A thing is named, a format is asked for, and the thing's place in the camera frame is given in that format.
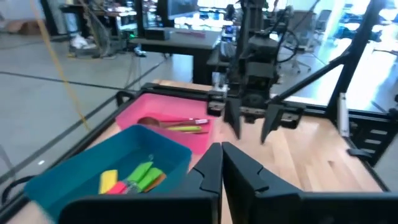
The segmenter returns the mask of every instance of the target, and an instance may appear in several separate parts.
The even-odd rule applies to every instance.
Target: desk
[[[210,86],[192,83],[177,83],[155,80],[155,83],[210,90]],[[292,96],[290,101],[313,103],[310,99]],[[376,181],[359,159],[346,153],[348,145],[327,119],[304,116],[295,130],[279,128],[267,137],[264,145],[259,144],[263,119],[255,124],[242,124],[242,139],[237,141],[227,124],[217,118],[212,136],[213,142],[229,141],[246,154],[260,162],[266,169],[293,184],[312,192],[380,192]],[[120,132],[112,124],[91,146]],[[200,156],[192,158],[192,168]],[[40,208],[29,202],[8,224],[49,223]],[[222,223],[231,224],[226,194],[223,192]]]
[[[192,55],[193,83],[211,85],[211,71],[206,70],[206,63],[212,50],[217,45],[220,32],[204,30],[206,36],[201,38],[174,32],[181,29],[165,29],[172,31],[169,40],[147,40],[137,38],[130,40],[130,42],[134,44],[141,44],[141,49],[149,52]]]

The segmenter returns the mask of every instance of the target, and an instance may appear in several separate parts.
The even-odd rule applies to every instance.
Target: concrete floor
[[[342,40],[338,47],[335,47],[326,42],[318,47],[314,54],[301,55],[298,59],[310,64],[314,72],[338,56],[348,44],[349,42]],[[52,43],[52,45],[59,56],[66,78],[76,82],[71,84],[71,87],[80,101],[83,114],[88,114],[114,95],[117,88],[124,88],[128,82],[127,72],[133,60],[130,55],[118,55],[114,60],[77,60],[67,58],[65,43]],[[0,102],[2,103],[0,145],[15,166],[38,149],[42,153],[17,173],[17,178],[20,178],[43,171],[81,139],[87,130],[82,125],[77,126],[58,144],[43,147],[76,123],[79,117],[63,84],[46,80],[46,78],[60,77],[40,38],[0,34],[0,46]],[[379,108],[388,110],[394,106],[393,96],[398,89],[397,72],[395,67],[392,68],[395,56],[381,52],[372,54],[373,47],[372,45],[367,47],[350,85],[348,105],[352,109],[379,111]],[[180,82],[192,80],[191,56],[174,55],[166,61],[161,54],[148,52],[147,56],[140,62],[134,58],[134,72],[130,83],[139,76],[138,64],[141,65],[141,73],[161,64],[130,89],[138,90],[141,84],[151,82],[153,79]],[[297,93],[297,96],[313,98],[320,105],[326,105],[340,71],[341,67],[334,69]],[[309,75],[305,69],[301,74],[296,74],[288,64],[282,66],[281,72],[284,74],[284,82],[273,89],[276,93]],[[33,78],[18,76],[16,73],[30,75]],[[115,109],[114,102],[106,105],[88,120],[89,125],[95,127]],[[397,144],[390,146],[376,168],[392,190],[398,189],[398,179],[396,179],[398,165],[394,160],[398,156]],[[0,176],[7,171],[5,163],[0,162]]]

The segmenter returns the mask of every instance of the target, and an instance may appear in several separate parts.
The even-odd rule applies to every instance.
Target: black mount
[[[237,56],[235,60],[231,61],[227,72],[227,80],[229,80],[227,91],[208,92],[208,114],[221,116],[222,110],[224,110],[224,121],[231,125],[237,138],[240,138],[241,135],[240,116],[244,117],[246,123],[254,123],[258,118],[265,118],[261,133],[261,142],[264,143],[267,135],[278,129],[279,126],[295,129],[299,125],[305,108],[284,102],[286,98],[318,80],[337,66],[344,65],[326,109],[328,117],[335,120],[338,96],[340,93],[347,92],[348,85],[368,42],[368,37],[378,21],[378,14],[384,8],[385,0],[370,1],[363,22],[351,45],[339,57],[273,98],[271,98],[271,88],[279,79],[275,60],[280,43],[271,40],[266,32],[258,32],[247,42],[243,42],[248,36],[246,27],[249,23],[246,19],[250,18],[247,15],[250,15],[250,10],[245,9],[259,7],[258,4],[252,4],[249,1],[242,3],[244,6],[242,27],[238,39]],[[244,46],[242,50],[239,50],[240,45]]]
[[[363,149],[347,149],[347,153],[350,156],[358,157],[361,160],[372,159],[372,154],[364,151]]]
[[[223,142],[212,144],[173,192],[85,197],[67,205],[59,223],[219,224],[223,183],[234,224],[398,221],[397,193],[303,192]]]

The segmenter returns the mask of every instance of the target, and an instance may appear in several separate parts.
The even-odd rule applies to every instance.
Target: black metal frame
[[[354,75],[354,72],[356,70],[356,67],[358,66],[358,63],[361,59],[361,56],[364,52],[364,49],[366,47],[366,44],[368,43],[369,36],[372,32],[373,26],[376,24],[378,21],[378,15],[379,12],[384,8],[385,1],[384,0],[373,0],[370,1],[366,12],[364,14],[364,19],[361,25],[358,28],[358,31],[353,38],[353,41],[351,45],[337,58],[333,59],[330,61],[330,63],[323,68],[321,68],[319,71],[309,75],[308,77],[304,78],[303,80],[299,81],[298,83],[294,84],[292,87],[288,88],[284,92],[282,92],[279,95],[276,95],[270,100],[267,100],[266,98],[266,105],[265,106],[272,106],[274,105],[275,108],[280,108],[280,103],[285,100],[286,98],[292,96],[296,92],[300,91],[301,89],[305,88],[309,84],[313,83],[315,80],[318,80],[334,68],[336,68],[339,65],[344,65],[342,72],[339,76],[339,79],[336,83],[335,89],[333,90],[333,93],[331,95],[330,101],[326,107],[326,117],[330,119],[334,124],[336,124],[337,120],[337,114],[338,114],[338,98],[341,93],[346,93],[347,89],[349,87],[349,84],[352,80],[352,77]],[[242,21],[242,27],[241,27],[241,35],[239,36],[244,36],[248,31],[247,28],[247,21],[245,20],[245,15],[246,13],[243,14],[243,21]],[[236,57],[240,56],[241,53],[239,51],[239,43],[242,45],[245,43],[245,41],[242,42],[242,38],[240,38],[240,41],[238,41],[238,48],[236,51]],[[244,71],[244,67],[248,66],[246,64],[246,59],[242,59],[242,65],[239,64],[239,68],[241,70],[239,73],[241,74],[242,77],[250,77],[246,72]],[[247,118],[244,113],[241,112],[240,106],[248,106],[253,109],[263,109],[262,106],[259,105],[241,105],[241,99],[244,98],[245,94],[247,91],[251,91],[252,89],[248,88],[248,86],[245,86],[244,82],[242,80],[234,80],[235,83],[230,83],[229,84],[229,90],[227,92],[227,95],[224,99],[225,103],[225,116],[224,120],[227,121],[234,129],[235,134],[237,137],[239,137],[239,132],[240,132],[240,119],[239,115],[243,115],[245,119]],[[256,95],[268,95],[271,92],[270,87],[256,87],[256,89],[253,89],[254,92],[256,92]],[[212,92],[210,93],[209,97],[209,103],[220,103],[219,100],[213,99],[214,97],[219,99],[220,96],[223,96],[223,93],[221,92]],[[278,114],[276,114],[276,111],[280,112],[281,109],[275,109],[273,112],[274,113],[266,113],[266,121],[263,124],[263,129],[261,133],[261,141],[263,142],[264,139],[266,138],[268,132],[270,131],[269,128],[272,128],[273,126],[278,126],[279,124],[276,124],[278,121],[276,120],[276,117]],[[208,108],[208,113],[211,113],[212,115],[219,116],[219,111],[217,108]],[[370,114],[372,118],[370,118],[371,121],[375,121],[378,119],[378,121],[382,121],[382,125],[377,125],[377,123],[373,123],[372,128],[369,128],[368,125],[365,125],[360,119],[358,119],[358,116],[362,116],[362,113],[359,111],[350,111],[352,118],[350,126],[351,129],[353,130],[352,133],[352,138],[355,143],[358,143],[358,145],[363,148],[363,150],[349,150],[348,152],[350,155],[354,156],[363,156],[367,157],[368,161],[372,166],[376,165],[376,162],[380,159],[380,157],[384,154],[384,151],[386,150],[387,146],[390,145],[391,141],[395,137],[396,133],[398,132],[397,128],[397,123],[398,121],[394,118],[390,118],[389,114],[375,114],[375,113],[365,113],[366,115]]]
[[[45,16],[45,25],[47,27],[47,30],[49,31],[49,34],[52,37],[60,35],[48,0],[40,0],[40,4],[42,5],[43,13]]]
[[[372,13],[369,10],[366,11],[367,15],[372,16]],[[361,24],[361,27],[366,27],[372,24],[372,19],[364,19],[364,23]],[[352,53],[354,58],[350,57],[351,61],[348,61],[348,64],[345,65],[339,80],[336,84],[335,90],[331,96],[330,102],[328,106],[317,106],[317,105],[305,105],[305,115],[307,116],[316,116],[325,119],[331,120],[332,123],[336,124],[336,114],[337,114],[337,100],[338,94],[341,92],[345,93],[348,89],[349,82],[352,79],[353,73],[356,69],[356,66],[359,62],[359,59],[362,55],[364,46],[368,41],[366,36],[357,35],[355,39],[355,43],[353,44],[348,50],[354,50],[356,52]],[[340,60],[342,58],[347,59],[346,55],[342,56],[341,58],[336,59],[333,63],[340,64]],[[325,70],[331,70],[331,67],[323,68],[322,72],[326,72]],[[322,76],[321,73],[316,73],[302,82],[298,83],[297,85],[290,88],[288,91],[284,92],[283,94],[279,95],[275,100],[284,100],[289,95],[295,93],[299,89],[303,88],[306,83],[310,83],[317,78]],[[110,127],[114,122],[115,118],[119,113],[125,110],[128,106],[130,106],[134,100],[145,93],[154,93],[158,95],[167,95],[167,96],[175,96],[180,98],[188,98],[192,100],[200,100],[200,101],[207,101],[207,91],[200,91],[200,90],[192,90],[187,88],[177,88],[171,86],[160,86],[153,83],[147,83],[142,87],[142,89],[137,92],[135,95],[126,91],[120,91],[116,94],[114,99],[116,99],[116,103],[118,105],[118,109],[109,115],[101,124],[99,124],[95,129],[93,129],[90,133],[88,133],[81,141],[76,143],[69,151],[67,151],[62,157],[60,157],[57,161],[55,161],[51,166],[55,166],[62,161],[65,161],[72,156],[84,151],[95,139],[97,139],[101,133],[103,133],[108,127]],[[394,136],[398,132],[398,125],[397,123],[393,123],[386,114],[381,113],[370,113],[370,112],[363,112],[363,111],[349,111],[349,120],[351,121],[351,139],[345,138],[349,147],[355,148],[355,145],[359,147],[363,147],[365,149],[373,150],[373,156],[370,159],[365,159],[359,157],[362,161],[363,165],[370,174],[374,177],[374,180],[379,184],[380,188],[384,191],[388,191],[386,185],[381,181],[381,179],[377,176],[377,174],[373,171],[372,166],[374,166],[379,158],[384,154],[387,146],[391,143]],[[4,223],[9,220],[13,215],[15,215],[27,202],[29,199],[24,196],[23,192],[20,192],[14,198],[12,198],[8,203],[0,207],[0,223]]]
[[[123,110],[125,110],[128,106],[130,106],[137,97],[146,94],[146,93],[153,93],[158,95],[165,95],[165,96],[174,96],[180,98],[187,98],[191,100],[199,100],[199,101],[206,101],[207,100],[207,91],[201,90],[192,90],[188,88],[179,88],[179,87],[172,87],[172,86],[161,86],[158,84],[153,83],[146,83],[140,91],[136,94],[133,94],[128,91],[120,91],[118,92],[114,100],[118,106],[118,109],[110,114],[102,123],[97,125],[95,129],[90,131],[82,140],[76,143],[70,150],[68,150],[63,156],[61,156],[57,161],[55,161],[51,167],[83,152],[95,139],[97,139],[106,129],[108,129],[114,122],[118,114],[120,114]],[[326,107],[324,106],[317,106],[317,105],[305,105],[305,115],[307,116],[315,116],[320,118],[328,119],[326,115]],[[358,121],[358,126],[364,125],[367,126],[367,120],[372,120],[371,122],[375,122],[381,126],[383,125],[383,120],[373,119],[372,117],[366,116],[367,113],[360,113],[355,112],[356,115],[353,115],[355,119]],[[349,140],[346,139],[349,147],[354,147],[354,144]],[[378,183],[380,188],[384,191],[388,191],[386,185],[381,181],[381,179],[377,176],[377,174],[373,171],[373,168],[369,164],[368,161],[364,161],[362,159],[363,165],[370,174],[374,177],[374,180]],[[29,199],[20,192],[14,198],[10,199],[5,205],[0,207],[0,223],[6,222],[12,216],[14,216],[27,202]]]
[[[397,222],[395,192],[303,192],[231,143],[221,146],[234,224]]]
[[[145,37],[144,14],[142,12],[142,0],[135,0],[134,8],[137,12],[138,38]],[[212,71],[206,67],[213,49],[192,49],[186,47],[171,47],[166,45],[141,44],[141,49],[148,52],[159,52],[164,54],[192,55],[192,82],[202,85],[212,85]]]

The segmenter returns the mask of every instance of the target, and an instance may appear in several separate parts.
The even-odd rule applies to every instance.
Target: chair
[[[292,64],[292,68],[297,68],[297,73],[301,73],[300,65],[307,67],[308,72],[311,71],[311,66],[307,65],[306,63],[300,62],[297,60],[297,56],[299,52],[308,52],[312,46],[313,42],[313,33],[315,30],[314,26],[314,17],[315,13],[312,12],[309,15],[307,14],[308,11],[294,11],[292,18],[289,21],[289,29],[293,31],[298,39],[298,53],[295,55],[288,63]],[[293,43],[292,37],[287,37],[285,40],[288,44],[297,44]]]
[[[317,44],[321,44],[321,40],[320,37],[325,33],[326,31],[326,26],[328,25],[328,21],[329,21],[329,17],[331,14],[331,10],[322,10],[321,13],[318,16],[318,19],[315,23],[315,32],[314,35],[316,37],[314,37],[315,42]]]

